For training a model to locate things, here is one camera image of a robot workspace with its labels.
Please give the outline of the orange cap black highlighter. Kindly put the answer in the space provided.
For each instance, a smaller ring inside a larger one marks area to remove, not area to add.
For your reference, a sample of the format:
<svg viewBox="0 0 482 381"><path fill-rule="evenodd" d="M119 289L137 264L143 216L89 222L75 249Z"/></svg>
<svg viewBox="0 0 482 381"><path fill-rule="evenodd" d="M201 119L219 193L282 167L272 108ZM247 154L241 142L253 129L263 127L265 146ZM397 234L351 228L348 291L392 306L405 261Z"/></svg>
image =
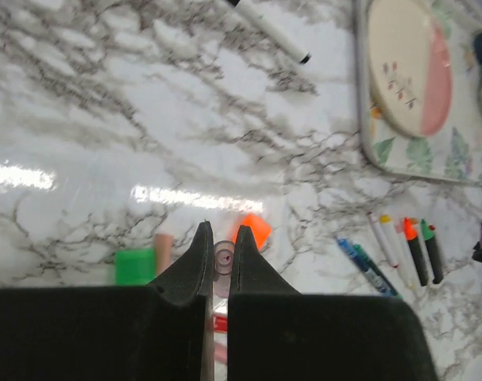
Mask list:
<svg viewBox="0 0 482 381"><path fill-rule="evenodd" d="M425 287L428 284L428 274L426 263L422 255L420 241L418 239L418 233L408 217L403 219L403 227L420 285Z"/></svg>

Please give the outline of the blue ballpoint pen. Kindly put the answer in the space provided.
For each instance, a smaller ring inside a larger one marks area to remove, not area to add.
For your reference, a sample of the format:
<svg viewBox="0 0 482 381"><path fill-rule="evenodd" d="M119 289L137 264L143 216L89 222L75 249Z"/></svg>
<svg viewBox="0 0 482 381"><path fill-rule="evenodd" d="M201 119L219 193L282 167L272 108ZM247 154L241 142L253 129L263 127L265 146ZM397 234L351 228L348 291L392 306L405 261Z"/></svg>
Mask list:
<svg viewBox="0 0 482 381"><path fill-rule="evenodd" d="M355 264L357 269L364 275L364 277L374 286L378 287L376 274L374 271L368 266L365 260L361 258L361 256L357 253L355 248L349 243L348 240L344 238L336 238L336 242L347 255L347 257Z"/></svg>

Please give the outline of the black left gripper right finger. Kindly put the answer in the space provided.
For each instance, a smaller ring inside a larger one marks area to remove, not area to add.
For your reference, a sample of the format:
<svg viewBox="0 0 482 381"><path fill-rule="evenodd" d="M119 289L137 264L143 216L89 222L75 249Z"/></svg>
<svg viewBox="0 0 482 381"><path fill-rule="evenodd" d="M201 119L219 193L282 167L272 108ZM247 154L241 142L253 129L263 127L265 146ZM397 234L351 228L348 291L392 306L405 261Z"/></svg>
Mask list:
<svg viewBox="0 0 482 381"><path fill-rule="evenodd" d="M421 323L400 298L301 294L237 233L229 380L436 380Z"/></svg>

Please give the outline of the pink marker cap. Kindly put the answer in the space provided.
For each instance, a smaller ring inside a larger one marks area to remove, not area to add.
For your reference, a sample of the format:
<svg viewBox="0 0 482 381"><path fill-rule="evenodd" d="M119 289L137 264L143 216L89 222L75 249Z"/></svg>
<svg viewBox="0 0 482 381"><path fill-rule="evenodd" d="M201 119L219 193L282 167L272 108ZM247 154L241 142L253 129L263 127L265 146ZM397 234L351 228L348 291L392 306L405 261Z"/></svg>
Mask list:
<svg viewBox="0 0 482 381"><path fill-rule="evenodd" d="M227 347L217 341L214 342L214 359L220 364L227 364Z"/></svg>

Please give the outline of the green cap black highlighter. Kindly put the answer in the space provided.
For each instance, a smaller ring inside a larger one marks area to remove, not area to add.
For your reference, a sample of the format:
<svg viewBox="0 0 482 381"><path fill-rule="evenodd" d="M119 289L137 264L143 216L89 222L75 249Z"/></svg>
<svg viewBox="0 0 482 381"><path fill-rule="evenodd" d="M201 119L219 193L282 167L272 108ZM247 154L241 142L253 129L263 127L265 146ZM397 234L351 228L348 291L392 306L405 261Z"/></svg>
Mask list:
<svg viewBox="0 0 482 381"><path fill-rule="evenodd" d="M434 230L431 229L425 219L420 221L420 228L434 275L433 284L438 285L443 280L442 259L438 242Z"/></svg>

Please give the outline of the black cap white marker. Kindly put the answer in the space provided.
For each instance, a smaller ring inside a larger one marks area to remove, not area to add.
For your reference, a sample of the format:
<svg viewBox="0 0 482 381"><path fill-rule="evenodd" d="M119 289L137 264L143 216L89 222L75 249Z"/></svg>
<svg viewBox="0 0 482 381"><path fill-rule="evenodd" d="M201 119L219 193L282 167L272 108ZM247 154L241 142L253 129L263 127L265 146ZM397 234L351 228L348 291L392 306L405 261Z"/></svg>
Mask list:
<svg viewBox="0 0 482 381"><path fill-rule="evenodd" d="M282 48L295 62L306 64L311 54L289 32L263 13L253 1L226 0L226 2L250 24L265 33L268 38Z"/></svg>

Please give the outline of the peach marker cap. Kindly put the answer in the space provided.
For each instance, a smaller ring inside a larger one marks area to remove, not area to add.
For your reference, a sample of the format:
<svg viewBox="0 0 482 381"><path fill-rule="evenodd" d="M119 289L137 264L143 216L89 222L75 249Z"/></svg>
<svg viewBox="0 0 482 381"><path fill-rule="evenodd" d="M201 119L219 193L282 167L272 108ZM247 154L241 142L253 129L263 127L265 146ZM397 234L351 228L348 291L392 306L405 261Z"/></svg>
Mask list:
<svg viewBox="0 0 482 381"><path fill-rule="evenodd" d="M154 240L156 261L156 275L161 275L172 263L172 245L174 237L169 234L158 233Z"/></svg>

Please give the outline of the yellow cap white marker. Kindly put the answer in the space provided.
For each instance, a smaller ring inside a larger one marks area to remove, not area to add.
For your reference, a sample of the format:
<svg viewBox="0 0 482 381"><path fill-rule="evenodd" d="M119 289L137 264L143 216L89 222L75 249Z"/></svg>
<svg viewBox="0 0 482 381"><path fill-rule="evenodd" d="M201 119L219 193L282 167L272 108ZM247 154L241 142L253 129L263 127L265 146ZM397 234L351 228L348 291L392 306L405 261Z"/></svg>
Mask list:
<svg viewBox="0 0 482 381"><path fill-rule="evenodd" d="M384 234L395 251L395 255L398 260L399 274L401 275L403 281L405 282L407 288L413 290L415 281L413 275L410 272L410 267L406 258L406 251L403 249L401 242L399 240L399 235L396 232L395 224L388 214L383 214L380 216L380 226L384 231Z"/></svg>

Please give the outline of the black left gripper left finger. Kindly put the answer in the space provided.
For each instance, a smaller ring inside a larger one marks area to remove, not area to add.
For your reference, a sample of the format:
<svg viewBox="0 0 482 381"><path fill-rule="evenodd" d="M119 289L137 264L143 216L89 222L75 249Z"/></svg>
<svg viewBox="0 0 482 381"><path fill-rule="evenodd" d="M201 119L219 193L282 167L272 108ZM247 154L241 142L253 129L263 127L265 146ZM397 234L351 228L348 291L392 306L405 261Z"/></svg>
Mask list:
<svg viewBox="0 0 482 381"><path fill-rule="evenodd" d="M143 286L0 289L0 380L211 380L213 232Z"/></svg>

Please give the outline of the clear purple pen cap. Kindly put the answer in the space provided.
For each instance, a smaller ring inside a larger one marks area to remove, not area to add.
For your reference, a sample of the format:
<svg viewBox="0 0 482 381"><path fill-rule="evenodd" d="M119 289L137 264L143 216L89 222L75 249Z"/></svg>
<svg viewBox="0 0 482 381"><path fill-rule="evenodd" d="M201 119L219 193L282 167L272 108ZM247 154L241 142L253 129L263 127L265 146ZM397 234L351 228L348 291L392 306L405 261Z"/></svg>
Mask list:
<svg viewBox="0 0 482 381"><path fill-rule="evenodd" d="M219 298L229 297L234 249L232 241L219 241L214 245L214 293Z"/></svg>

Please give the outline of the red cap white marker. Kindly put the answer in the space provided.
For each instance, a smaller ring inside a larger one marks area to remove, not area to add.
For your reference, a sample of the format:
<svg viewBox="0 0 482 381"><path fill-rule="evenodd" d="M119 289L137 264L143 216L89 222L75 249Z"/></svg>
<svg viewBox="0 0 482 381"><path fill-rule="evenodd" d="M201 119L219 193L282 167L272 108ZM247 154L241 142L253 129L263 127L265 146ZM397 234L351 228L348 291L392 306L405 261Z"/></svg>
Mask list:
<svg viewBox="0 0 482 381"><path fill-rule="evenodd" d="M385 236L380 223L378 222L378 219L376 218L376 215L373 212L368 212L368 221L369 224L372 228L372 231L382 248L382 251L388 261L388 263L393 267L397 268L399 266L399 261L397 257L395 256L395 251L391 244L389 243L387 237Z"/></svg>

